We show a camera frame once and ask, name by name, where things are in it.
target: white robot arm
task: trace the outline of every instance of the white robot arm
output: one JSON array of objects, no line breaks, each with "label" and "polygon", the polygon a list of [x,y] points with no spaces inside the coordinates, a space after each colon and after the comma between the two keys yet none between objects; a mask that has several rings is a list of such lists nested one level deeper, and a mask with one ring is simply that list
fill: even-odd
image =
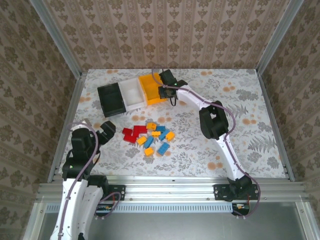
[{"label": "white robot arm", "polygon": [[[50,240],[88,240],[88,231],[97,205],[102,197],[109,193],[106,176],[90,175],[95,165],[92,161],[74,184],[76,177],[94,153],[96,145],[92,132],[85,125],[78,124],[71,129],[72,156],[68,153],[62,167],[62,199]],[[115,125],[110,121],[103,123],[101,128],[103,132],[96,132],[98,151],[95,154],[100,154],[100,146],[106,144],[116,132]]]},{"label": "white robot arm", "polygon": [[[192,89],[189,85],[184,85],[183,88],[192,91]],[[177,99],[185,102],[187,105],[192,106],[194,109],[196,109],[198,111],[200,111],[202,109],[206,109],[211,106],[207,103],[204,103],[203,101],[200,101],[197,97],[195,97],[189,91],[177,90],[176,96],[177,96]],[[231,179],[232,181],[236,181],[236,179],[241,179],[244,176],[244,174],[236,166],[236,164],[235,164],[235,162],[234,162],[234,160],[233,160],[233,158],[227,148],[227,145],[224,141],[225,135],[226,135],[226,133],[221,135],[218,140],[213,139],[213,142],[218,147],[220,155],[224,158],[224,162],[225,162],[224,166],[226,169],[227,177],[229,179]],[[227,139],[227,143],[232,151],[232,154],[236,159],[238,166],[242,167],[241,163],[239,162],[239,160],[237,158],[235,150],[232,147],[229,136],[227,136],[226,139]]]},{"label": "white robot arm", "polygon": [[222,194],[222,199],[232,201],[247,196],[253,186],[252,179],[243,171],[242,165],[230,142],[229,135],[227,134],[229,123],[222,103],[204,99],[194,92],[185,81],[177,81],[169,69],[160,73],[159,76],[163,82],[163,85],[158,88],[160,98],[175,98],[198,110],[200,128],[203,135],[207,139],[212,139],[218,147],[220,155],[224,160],[229,181],[228,190]]}]

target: floor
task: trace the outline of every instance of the floor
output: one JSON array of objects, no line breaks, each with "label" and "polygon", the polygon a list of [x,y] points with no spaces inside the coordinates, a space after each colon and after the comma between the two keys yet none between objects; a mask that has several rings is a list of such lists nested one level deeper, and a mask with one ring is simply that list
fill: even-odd
[{"label": "floor", "polygon": [[[214,140],[200,130],[198,111],[182,101],[149,105],[105,118],[97,87],[150,74],[150,69],[92,69],[77,106],[75,121],[88,118],[98,130],[107,120],[116,125],[113,139],[101,148],[101,158],[91,174],[125,176],[226,177],[224,157]],[[211,101],[219,100],[236,118],[230,135],[235,152],[245,170],[253,177],[284,178],[284,168],[271,127],[258,76],[253,69],[173,69],[178,80],[185,80],[197,93]],[[229,128],[232,119],[228,116]],[[122,129],[155,122],[175,133],[164,156],[144,156],[137,143],[123,141]],[[159,139],[152,145],[161,146]],[[71,149],[70,139],[64,158]]]}]

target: block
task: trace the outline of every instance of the block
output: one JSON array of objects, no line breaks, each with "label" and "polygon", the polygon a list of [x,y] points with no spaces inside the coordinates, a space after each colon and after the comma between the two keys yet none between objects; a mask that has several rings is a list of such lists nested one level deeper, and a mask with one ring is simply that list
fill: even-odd
[{"label": "block", "polygon": [[149,122],[146,124],[146,128],[155,131],[157,128],[157,124],[155,124],[154,122]]},{"label": "block", "polygon": [[142,136],[136,140],[136,142],[141,146],[147,141],[147,138],[145,136]]},{"label": "block", "polygon": [[151,136],[154,137],[154,138],[157,138],[161,135],[161,132],[160,131],[153,131],[151,132]]},{"label": "block", "polygon": [[144,143],[143,147],[145,149],[149,148],[150,145],[154,142],[154,137],[153,136],[149,136],[146,140],[146,142]]},{"label": "block", "polygon": [[161,135],[159,136],[159,139],[161,141],[163,141],[166,138],[166,135],[170,133],[170,131],[168,129],[166,129],[163,133],[161,133]]},{"label": "block", "polygon": [[135,137],[139,137],[139,134],[146,134],[148,132],[147,127],[146,126],[138,126],[135,125],[133,126],[133,136]]},{"label": "block", "polygon": [[148,147],[147,149],[144,150],[144,154],[149,157],[151,156],[152,154],[154,154],[154,149],[152,147]]},{"label": "block", "polygon": [[167,139],[170,142],[172,139],[174,139],[174,137],[175,134],[171,131],[165,136],[165,139]]},{"label": "block", "polygon": [[155,130],[163,133],[166,130],[166,127],[165,126],[156,126]]},{"label": "block", "polygon": [[125,128],[122,130],[122,133],[123,133],[124,135],[131,135],[131,134],[132,134],[132,129],[125,127]]},{"label": "block", "polygon": [[168,143],[163,143],[162,146],[158,149],[158,154],[160,154],[161,156],[163,156],[165,154],[165,152],[168,150],[168,148],[170,147],[170,145]]},{"label": "block", "polygon": [[134,144],[134,143],[136,143],[137,138],[135,136],[131,136],[131,135],[124,135],[123,140],[126,141],[126,142]]}]

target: yellow bin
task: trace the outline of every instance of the yellow bin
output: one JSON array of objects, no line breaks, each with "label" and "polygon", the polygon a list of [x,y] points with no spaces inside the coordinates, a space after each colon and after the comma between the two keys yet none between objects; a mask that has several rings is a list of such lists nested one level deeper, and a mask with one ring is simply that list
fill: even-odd
[{"label": "yellow bin", "polygon": [[[158,82],[161,83],[159,74],[155,73],[154,76],[158,80]],[[154,80],[151,74],[140,76],[139,81],[141,83],[142,90],[146,98],[146,103],[148,105],[165,102],[167,100],[167,99],[160,99],[158,87],[160,87],[161,85],[156,83],[156,81]]]}]

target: wallpaper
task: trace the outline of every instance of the wallpaper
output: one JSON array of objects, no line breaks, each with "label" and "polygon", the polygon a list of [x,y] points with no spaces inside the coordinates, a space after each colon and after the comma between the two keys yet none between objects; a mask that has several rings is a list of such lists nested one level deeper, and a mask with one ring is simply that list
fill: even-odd
[{"label": "wallpaper", "polygon": [[263,73],[298,181],[320,223],[320,1],[306,0]]},{"label": "wallpaper", "polygon": [[0,239],[23,237],[75,78],[28,1],[0,1]]},{"label": "wallpaper", "polygon": [[83,71],[255,69],[289,0],[45,0]]}]

